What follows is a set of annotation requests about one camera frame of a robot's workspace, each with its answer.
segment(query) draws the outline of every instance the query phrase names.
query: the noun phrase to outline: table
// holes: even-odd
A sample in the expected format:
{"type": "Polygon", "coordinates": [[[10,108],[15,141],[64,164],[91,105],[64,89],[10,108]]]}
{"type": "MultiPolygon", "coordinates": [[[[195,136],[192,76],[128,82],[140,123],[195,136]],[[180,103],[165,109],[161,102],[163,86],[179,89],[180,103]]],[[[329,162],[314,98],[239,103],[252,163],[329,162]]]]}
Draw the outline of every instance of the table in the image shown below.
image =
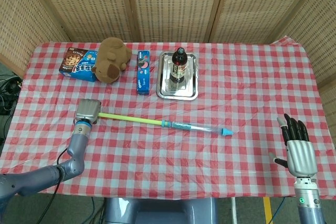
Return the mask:
{"type": "MultiPolygon", "coordinates": [[[[156,120],[225,125],[232,137],[176,131],[100,119],[92,127],[81,176],[61,183],[62,194],[189,199],[294,195],[295,179],[271,163],[286,157],[276,117],[288,113],[307,125],[317,155],[322,198],[336,198],[334,146],[309,59],[288,37],[272,45],[127,43],[132,58],[113,84],[58,73],[68,47],[45,43],[34,51],[6,144],[1,172],[22,173],[55,164],[67,147],[79,99],[98,99],[102,111],[156,120]],[[199,57],[194,101],[163,100],[155,93],[162,51],[182,46],[199,57]],[[151,52],[151,92],[136,93],[138,50],[151,52]]],[[[61,161],[68,159],[67,154],[61,161]]],[[[44,192],[53,193],[54,187],[44,192]]]]}

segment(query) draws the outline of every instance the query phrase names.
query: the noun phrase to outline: cola bottle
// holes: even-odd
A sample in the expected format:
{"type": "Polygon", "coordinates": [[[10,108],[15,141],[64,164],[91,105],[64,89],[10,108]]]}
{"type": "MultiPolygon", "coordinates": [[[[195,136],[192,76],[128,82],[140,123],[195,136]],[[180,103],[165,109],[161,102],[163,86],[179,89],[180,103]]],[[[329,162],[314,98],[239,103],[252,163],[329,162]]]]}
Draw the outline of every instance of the cola bottle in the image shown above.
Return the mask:
{"type": "Polygon", "coordinates": [[[183,47],[179,47],[172,57],[172,69],[170,71],[170,80],[173,83],[184,81],[185,68],[187,66],[188,56],[183,47]]]}

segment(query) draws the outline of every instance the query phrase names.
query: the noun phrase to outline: bottle label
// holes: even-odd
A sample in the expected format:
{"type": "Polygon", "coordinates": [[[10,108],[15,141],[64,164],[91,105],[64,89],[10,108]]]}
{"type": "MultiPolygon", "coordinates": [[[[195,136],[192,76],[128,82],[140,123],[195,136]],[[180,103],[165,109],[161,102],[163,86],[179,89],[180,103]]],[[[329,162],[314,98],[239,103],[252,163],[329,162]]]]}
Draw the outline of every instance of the bottle label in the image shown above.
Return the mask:
{"type": "Polygon", "coordinates": [[[171,75],[177,79],[184,77],[186,66],[187,64],[180,66],[173,64],[171,75]]]}

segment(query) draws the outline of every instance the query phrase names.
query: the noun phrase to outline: brown plush toy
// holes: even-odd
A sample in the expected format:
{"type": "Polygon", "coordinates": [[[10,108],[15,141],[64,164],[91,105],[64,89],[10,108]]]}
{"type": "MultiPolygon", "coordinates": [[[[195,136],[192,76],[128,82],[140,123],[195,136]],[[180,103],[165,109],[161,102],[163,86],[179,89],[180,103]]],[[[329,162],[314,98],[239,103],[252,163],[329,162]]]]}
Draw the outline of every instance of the brown plush toy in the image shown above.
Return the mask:
{"type": "Polygon", "coordinates": [[[131,59],[132,51],[121,39],[107,38],[100,44],[96,64],[92,72],[98,80],[106,83],[116,81],[120,72],[126,69],[126,63],[131,59]]]}

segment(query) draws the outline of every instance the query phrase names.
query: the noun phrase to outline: robot finger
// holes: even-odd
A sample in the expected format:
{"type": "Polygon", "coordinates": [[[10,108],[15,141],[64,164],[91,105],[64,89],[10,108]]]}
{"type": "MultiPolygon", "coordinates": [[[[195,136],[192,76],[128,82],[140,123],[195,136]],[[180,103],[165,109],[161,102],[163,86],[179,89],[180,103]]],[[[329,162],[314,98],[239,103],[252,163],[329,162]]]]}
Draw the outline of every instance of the robot finger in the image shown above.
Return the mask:
{"type": "Polygon", "coordinates": [[[291,118],[290,120],[292,121],[292,125],[293,125],[293,128],[294,128],[295,137],[296,137],[295,139],[296,140],[302,140],[302,134],[301,134],[298,122],[294,118],[291,118]]]}
{"type": "Polygon", "coordinates": [[[298,125],[299,125],[299,127],[301,128],[302,139],[303,139],[304,141],[309,142],[308,131],[307,131],[307,128],[306,128],[305,124],[302,123],[302,121],[299,120],[299,121],[298,121],[298,125]]]}
{"type": "Polygon", "coordinates": [[[287,142],[289,140],[291,140],[290,136],[289,136],[289,130],[288,130],[288,127],[287,127],[287,123],[282,119],[282,118],[279,118],[277,117],[277,121],[279,123],[279,126],[282,130],[282,137],[284,139],[284,142],[285,142],[285,145],[287,146],[287,142]]]}
{"type": "Polygon", "coordinates": [[[296,139],[295,131],[294,131],[293,124],[292,124],[292,121],[290,119],[290,116],[287,115],[287,114],[284,114],[284,116],[285,116],[285,119],[287,121],[290,140],[295,140],[296,139]]]}
{"type": "Polygon", "coordinates": [[[283,166],[284,168],[288,168],[288,162],[286,160],[283,160],[281,158],[276,158],[274,162],[278,165],[283,166]]]}

